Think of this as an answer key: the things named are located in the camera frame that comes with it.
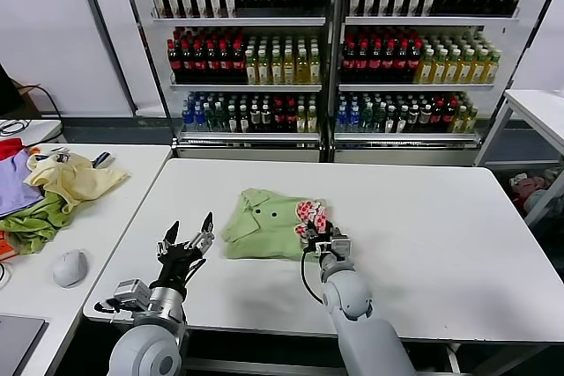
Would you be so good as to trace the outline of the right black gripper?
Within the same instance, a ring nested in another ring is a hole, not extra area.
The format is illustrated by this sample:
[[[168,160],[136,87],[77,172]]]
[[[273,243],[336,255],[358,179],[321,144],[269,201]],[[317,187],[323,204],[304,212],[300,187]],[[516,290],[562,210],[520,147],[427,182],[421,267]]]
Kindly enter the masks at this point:
[[[334,228],[334,225],[327,217],[319,218],[319,232],[316,230],[314,222],[309,220],[306,223],[306,230],[304,232],[304,237],[307,240],[306,252],[337,253],[340,236],[341,231],[338,228]]]

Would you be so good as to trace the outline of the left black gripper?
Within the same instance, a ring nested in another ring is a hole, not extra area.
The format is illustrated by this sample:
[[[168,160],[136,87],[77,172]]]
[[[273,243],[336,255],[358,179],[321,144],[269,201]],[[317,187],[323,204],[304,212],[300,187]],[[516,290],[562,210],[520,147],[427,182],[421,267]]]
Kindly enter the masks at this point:
[[[205,263],[202,253],[207,252],[215,239],[211,211],[204,219],[200,232],[189,243],[190,247],[175,246],[179,224],[179,221],[175,221],[166,231],[163,240],[158,242],[157,256],[162,269],[157,279],[152,282],[153,289],[185,291],[188,281]]]

